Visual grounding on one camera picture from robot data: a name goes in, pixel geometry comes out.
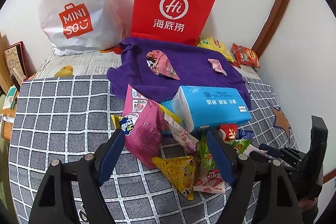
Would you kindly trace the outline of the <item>red paper shopping bag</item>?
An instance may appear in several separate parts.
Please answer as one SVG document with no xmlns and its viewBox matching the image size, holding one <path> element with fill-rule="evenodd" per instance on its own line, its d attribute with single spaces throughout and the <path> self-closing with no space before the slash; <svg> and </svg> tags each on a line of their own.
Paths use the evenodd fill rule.
<svg viewBox="0 0 336 224">
<path fill-rule="evenodd" d="M 195 45 L 216 0 L 134 0 L 134 38 Z"/>
</svg>

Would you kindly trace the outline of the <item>blue small snack packet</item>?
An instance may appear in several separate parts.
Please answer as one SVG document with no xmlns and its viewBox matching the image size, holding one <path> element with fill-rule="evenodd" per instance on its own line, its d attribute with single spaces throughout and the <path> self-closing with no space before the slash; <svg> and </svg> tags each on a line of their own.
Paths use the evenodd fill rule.
<svg viewBox="0 0 336 224">
<path fill-rule="evenodd" d="M 240 128 L 238 137 L 239 139 L 253 140 L 253 131 Z"/>
</svg>

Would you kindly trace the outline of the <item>small pink candy packet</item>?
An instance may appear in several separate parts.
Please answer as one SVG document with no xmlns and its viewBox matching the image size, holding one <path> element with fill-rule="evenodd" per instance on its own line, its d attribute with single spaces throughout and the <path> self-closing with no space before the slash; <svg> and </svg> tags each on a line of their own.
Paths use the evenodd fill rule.
<svg viewBox="0 0 336 224">
<path fill-rule="evenodd" d="M 212 65 L 213 70 L 227 76 L 226 71 L 223 69 L 221 62 L 217 59 L 208 59 L 209 63 Z"/>
</svg>

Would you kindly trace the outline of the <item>yellow triangular snack packet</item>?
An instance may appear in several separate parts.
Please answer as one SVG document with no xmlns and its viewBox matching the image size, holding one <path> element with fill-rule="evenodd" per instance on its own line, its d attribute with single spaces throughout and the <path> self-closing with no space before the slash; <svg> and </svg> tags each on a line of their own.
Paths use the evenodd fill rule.
<svg viewBox="0 0 336 224">
<path fill-rule="evenodd" d="M 196 162 L 192 156 L 169 159 L 152 157 L 151 160 L 187 200 L 194 199 Z"/>
</svg>

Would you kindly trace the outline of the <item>pink snack packet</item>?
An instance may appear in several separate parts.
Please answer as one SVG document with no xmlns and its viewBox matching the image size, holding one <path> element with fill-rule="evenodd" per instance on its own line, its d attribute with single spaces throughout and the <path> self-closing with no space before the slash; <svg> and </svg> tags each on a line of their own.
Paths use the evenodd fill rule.
<svg viewBox="0 0 336 224">
<path fill-rule="evenodd" d="M 168 57 L 159 50 L 152 50 L 146 54 L 146 62 L 151 71 L 160 77 L 180 80 Z"/>
</svg>

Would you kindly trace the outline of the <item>purple towel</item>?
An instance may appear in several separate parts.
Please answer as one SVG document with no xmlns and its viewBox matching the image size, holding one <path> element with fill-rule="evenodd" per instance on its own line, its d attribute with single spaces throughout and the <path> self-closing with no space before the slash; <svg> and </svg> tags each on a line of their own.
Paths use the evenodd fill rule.
<svg viewBox="0 0 336 224">
<path fill-rule="evenodd" d="M 250 94 L 242 75 L 218 52 L 186 44 L 162 42 L 142 38 L 126 38 L 120 43 L 122 64 L 109 68 L 107 78 L 110 92 L 118 98 L 126 98 L 131 86 L 142 95 L 164 102 L 171 100 L 181 85 L 235 88 L 248 108 L 252 107 Z M 162 51 L 170 60 L 180 80 L 155 75 L 148 67 L 146 54 L 152 50 Z M 213 70 L 208 59 L 220 61 L 227 76 Z"/>
</svg>

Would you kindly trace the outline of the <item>red small snack packet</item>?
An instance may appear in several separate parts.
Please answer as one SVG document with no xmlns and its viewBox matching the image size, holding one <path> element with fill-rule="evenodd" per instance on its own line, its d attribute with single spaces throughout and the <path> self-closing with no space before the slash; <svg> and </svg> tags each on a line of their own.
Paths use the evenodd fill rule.
<svg viewBox="0 0 336 224">
<path fill-rule="evenodd" d="M 231 141 L 236 139 L 236 134 L 239 127 L 236 124 L 221 124 L 220 133 L 224 141 Z"/>
</svg>

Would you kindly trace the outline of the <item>blue tissue pack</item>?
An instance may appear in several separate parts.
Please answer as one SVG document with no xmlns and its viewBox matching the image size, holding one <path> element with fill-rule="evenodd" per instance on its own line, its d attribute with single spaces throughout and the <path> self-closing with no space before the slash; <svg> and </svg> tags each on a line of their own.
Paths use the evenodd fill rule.
<svg viewBox="0 0 336 224">
<path fill-rule="evenodd" d="M 189 133 L 221 124 L 240 126 L 251 119 L 248 105 L 234 88 L 180 86 L 162 105 L 181 118 Z"/>
</svg>

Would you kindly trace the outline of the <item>green snack packet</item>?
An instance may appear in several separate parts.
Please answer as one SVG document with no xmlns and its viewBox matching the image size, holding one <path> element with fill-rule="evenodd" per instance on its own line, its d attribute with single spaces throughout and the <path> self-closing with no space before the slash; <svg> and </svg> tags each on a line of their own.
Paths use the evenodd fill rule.
<svg viewBox="0 0 336 224">
<path fill-rule="evenodd" d="M 252 139 L 225 140 L 224 143 L 231 145 L 237 154 L 241 154 L 250 144 L 252 144 Z M 206 170 L 211 171 L 217 169 L 214 158 L 207 145 L 206 135 L 203 135 L 201 137 L 201 141 L 199 142 L 199 154 L 201 156 L 201 162 Z"/>
</svg>

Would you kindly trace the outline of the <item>white plastic Miniso bag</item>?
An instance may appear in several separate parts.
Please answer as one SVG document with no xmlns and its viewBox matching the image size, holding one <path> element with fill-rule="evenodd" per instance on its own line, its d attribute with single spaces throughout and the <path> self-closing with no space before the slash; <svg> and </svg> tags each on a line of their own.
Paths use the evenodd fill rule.
<svg viewBox="0 0 336 224">
<path fill-rule="evenodd" d="M 123 35 L 114 0 L 39 0 L 39 21 L 58 56 L 112 48 Z"/>
</svg>

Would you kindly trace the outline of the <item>grey checkered tablecloth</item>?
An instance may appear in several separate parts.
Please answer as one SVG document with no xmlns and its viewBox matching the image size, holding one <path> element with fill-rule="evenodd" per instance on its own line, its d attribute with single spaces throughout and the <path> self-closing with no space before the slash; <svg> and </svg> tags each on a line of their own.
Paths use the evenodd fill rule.
<svg viewBox="0 0 336 224">
<path fill-rule="evenodd" d="M 105 76 L 32 80 L 21 86 L 9 148 L 9 177 L 17 219 L 29 221 L 33 201 L 50 163 L 80 160 L 108 141 L 110 115 L 123 101 Z M 111 178 L 101 186 L 117 223 L 215 223 L 228 193 L 195 192 L 187 200 L 159 169 L 123 150 Z"/>
</svg>

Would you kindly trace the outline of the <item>pink white candy packet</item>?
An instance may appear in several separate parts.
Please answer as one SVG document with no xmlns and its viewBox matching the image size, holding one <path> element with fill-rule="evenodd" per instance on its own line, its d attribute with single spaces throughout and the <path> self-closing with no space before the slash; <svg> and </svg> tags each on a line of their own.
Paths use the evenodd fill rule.
<svg viewBox="0 0 336 224">
<path fill-rule="evenodd" d="M 225 183 L 219 173 L 219 170 L 207 170 L 203 164 L 199 167 L 199 173 L 195 179 L 193 190 L 211 194 L 226 193 Z"/>
</svg>

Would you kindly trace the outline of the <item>yellow chips bag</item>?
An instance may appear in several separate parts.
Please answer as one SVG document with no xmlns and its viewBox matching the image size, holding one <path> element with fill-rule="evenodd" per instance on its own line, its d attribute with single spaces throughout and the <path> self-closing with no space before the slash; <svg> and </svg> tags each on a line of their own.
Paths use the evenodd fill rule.
<svg viewBox="0 0 336 224">
<path fill-rule="evenodd" d="M 197 47 L 219 52 L 227 59 L 227 61 L 231 63 L 234 62 L 234 59 L 231 56 L 228 48 L 217 39 L 214 39 L 212 37 L 199 37 Z"/>
</svg>

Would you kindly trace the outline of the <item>magenta large snack bag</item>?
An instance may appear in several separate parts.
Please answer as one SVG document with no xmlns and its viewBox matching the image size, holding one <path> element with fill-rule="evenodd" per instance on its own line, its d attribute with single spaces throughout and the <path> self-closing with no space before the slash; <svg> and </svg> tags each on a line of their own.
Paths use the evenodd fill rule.
<svg viewBox="0 0 336 224">
<path fill-rule="evenodd" d="M 125 133 L 127 150 L 148 168 L 154 168 L 167 123 L 158 104 L 128 86 L 120 129 Z"/>
</svg>

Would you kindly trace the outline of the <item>brown wooden door frame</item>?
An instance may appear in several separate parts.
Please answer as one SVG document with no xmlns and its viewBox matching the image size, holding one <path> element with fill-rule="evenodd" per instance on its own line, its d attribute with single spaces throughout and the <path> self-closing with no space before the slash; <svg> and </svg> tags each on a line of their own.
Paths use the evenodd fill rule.
<svg viewBox="0 0 336 224">
<path fill-rule="evenodd" d="M 269 15 L 260 31 L 260 34 L 256 38 L 252 50 L 256 53 L 258 58 L 262 56 L 268 44 L 272 40 L 278 26 L 280 25 L 282 18 L 286 12 L 290 0 L 274 0 Z"/>
</svg>

